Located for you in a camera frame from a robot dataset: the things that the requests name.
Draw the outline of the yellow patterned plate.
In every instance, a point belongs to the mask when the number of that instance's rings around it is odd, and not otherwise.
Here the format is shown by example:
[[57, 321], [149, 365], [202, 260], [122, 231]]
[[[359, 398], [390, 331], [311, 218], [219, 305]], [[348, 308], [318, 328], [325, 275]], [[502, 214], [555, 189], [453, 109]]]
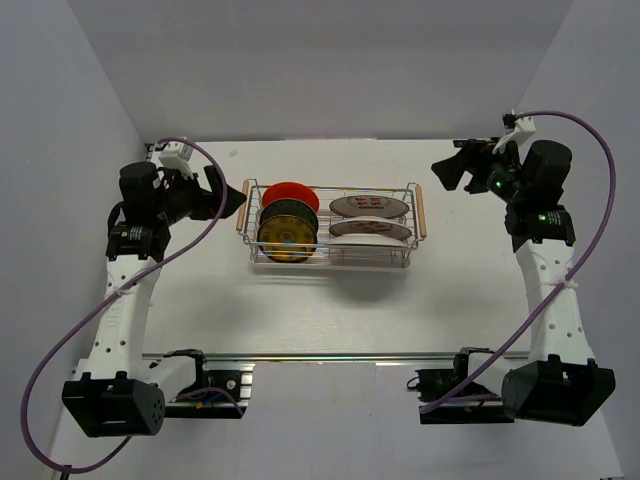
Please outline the yellow patterned plate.
[[257, 242], [261, 251], [278, 263], [301, 263], [316, 250], [316, 230], [293, 215], [276, 215], [259, 227]]

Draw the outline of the teal patterned plate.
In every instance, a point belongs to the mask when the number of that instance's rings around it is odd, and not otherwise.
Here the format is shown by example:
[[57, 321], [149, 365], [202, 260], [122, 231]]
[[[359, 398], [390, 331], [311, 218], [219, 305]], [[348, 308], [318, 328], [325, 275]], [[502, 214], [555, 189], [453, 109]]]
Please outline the teal patterned plate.
[[293, 198], [275, 200], [264, 207], [260, 213], [259, 224], [278, 216], [289, 215], [307, 222], [315, 231], [319, 229], [316, 212], [306, 203]]

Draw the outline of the orange plate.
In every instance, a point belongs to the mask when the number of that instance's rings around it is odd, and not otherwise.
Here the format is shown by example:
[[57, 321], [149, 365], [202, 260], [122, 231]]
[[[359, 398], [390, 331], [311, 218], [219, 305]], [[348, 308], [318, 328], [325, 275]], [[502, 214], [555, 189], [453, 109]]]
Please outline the orange plate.
[[320, 201], [313, 189], [307, 185], [284, 181], [270, 185], [262, 194], [261, 205], [269, 204], [282, 199], [294, 199], [308, 205], [315, 213], [319, 211]]

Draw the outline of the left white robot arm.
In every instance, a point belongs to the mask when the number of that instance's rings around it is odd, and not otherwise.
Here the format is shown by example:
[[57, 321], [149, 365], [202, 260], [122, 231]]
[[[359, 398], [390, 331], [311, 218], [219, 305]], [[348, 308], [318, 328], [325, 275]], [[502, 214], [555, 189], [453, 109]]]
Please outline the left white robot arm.
[[143, 343], [151, 297], [171, 239], [170, 228], [188, 218], [227, 218], [246, 196], [228, 186], [217, 169], [194, 173], [136, 162], [119, 173], [121, 200], [107, 220], [108, 306], [80, 377], [65, 383], [62, 401], [91, 438], [150, 436], [159, 432], [166, 406], [179, 395], [199, 399], [211, 387], [204, 355], [176, 350], [148, 363]]

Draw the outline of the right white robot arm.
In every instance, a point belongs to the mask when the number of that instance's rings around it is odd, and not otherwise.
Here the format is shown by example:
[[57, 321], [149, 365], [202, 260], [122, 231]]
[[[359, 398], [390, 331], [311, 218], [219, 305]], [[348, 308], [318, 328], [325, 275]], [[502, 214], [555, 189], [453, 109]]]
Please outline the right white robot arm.
[[498, 349], [463, 350], [451, 389], [422, 414], [462, 397], [479, 403], [494, 397], [509, 419], [583, 426], [613, 393], [615, 375], [596, 362], [573, 281], [584, 262], [574, 258], [573, 221], [560, 203], [571, 164], [571, 150], [551, 140], [534, 142], [521, 158], [513, 141], [500, 146], [470, 139], [432, 165], [446, 190], [470, 174], [466, 192], [490, 192], [504, 201], [529, 315]]

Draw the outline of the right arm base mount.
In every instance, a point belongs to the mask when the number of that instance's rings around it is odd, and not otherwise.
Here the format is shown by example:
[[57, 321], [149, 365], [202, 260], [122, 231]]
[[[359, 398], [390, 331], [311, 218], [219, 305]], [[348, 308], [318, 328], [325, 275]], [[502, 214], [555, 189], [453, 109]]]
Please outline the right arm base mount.
[[[406, 382], [406, 389], [418, 395], [426, 406], [459, 383], [453, 369], [421, 369]], [[421, 425], [511, 424], [497, 396], [472, 383], [436, 409], [420, 414]]]

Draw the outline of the white printed plate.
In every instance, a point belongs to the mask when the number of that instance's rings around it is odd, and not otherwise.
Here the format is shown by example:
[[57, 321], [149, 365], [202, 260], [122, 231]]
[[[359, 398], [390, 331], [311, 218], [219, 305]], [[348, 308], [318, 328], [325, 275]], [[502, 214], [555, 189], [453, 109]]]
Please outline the white printed plate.
[[404, 248], [407, 244], [404, 241], [380, 234], [351, 233], [331, 238], [326, 242], [334, 247], [381, 247], [381, 248]]
[[388, 196], [362, 194], [335, 199], [330, 203], [329, 209], [336, 215], [348, 218], [375, 216], [396, 219], [409, 211], [409, 205]]
[[354, 217], [348, 218], [329, 227], [332, 236], [347, 234], [379, 234], [396, 240], [407, 240], [412, 231], [410, 228], [396, 221], [381, 217]]

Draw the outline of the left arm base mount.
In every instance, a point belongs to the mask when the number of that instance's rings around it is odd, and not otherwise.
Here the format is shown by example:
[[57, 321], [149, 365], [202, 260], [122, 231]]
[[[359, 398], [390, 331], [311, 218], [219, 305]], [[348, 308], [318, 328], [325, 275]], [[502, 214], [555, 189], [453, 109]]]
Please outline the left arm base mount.
[[253, 372], [223, 366], [204, 370], [202, 380], [183, 389], [165, 407], [169, 419], [241, 419], [251, 397]]

